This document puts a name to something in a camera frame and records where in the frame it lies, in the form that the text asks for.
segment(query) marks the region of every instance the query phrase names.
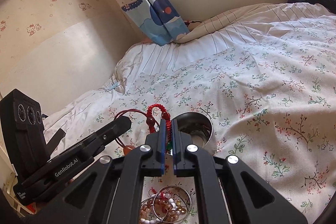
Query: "stainless steel bowl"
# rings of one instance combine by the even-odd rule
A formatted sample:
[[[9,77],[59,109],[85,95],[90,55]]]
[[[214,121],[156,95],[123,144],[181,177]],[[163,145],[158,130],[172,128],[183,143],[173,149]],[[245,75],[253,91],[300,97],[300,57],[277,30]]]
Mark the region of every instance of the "stainless steel bowl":
[[[216,134],[207,116],[198,112],[186,112],[176,116],[178,130],[191,135],[193,144],[214,155],[217,148]]]

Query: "black camera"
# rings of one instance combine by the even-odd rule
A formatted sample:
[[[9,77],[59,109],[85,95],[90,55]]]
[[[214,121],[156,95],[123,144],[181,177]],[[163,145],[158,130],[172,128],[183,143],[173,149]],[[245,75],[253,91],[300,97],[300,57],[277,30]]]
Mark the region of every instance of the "black camera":
[[[132,124],[128,117],[121,116],[50,160],[65,132],[59,129],[46,144],[38,102],[15,89],[0,101],[0,119],[7,153],[18,180],[13,189],[23,205],[51,200]]]

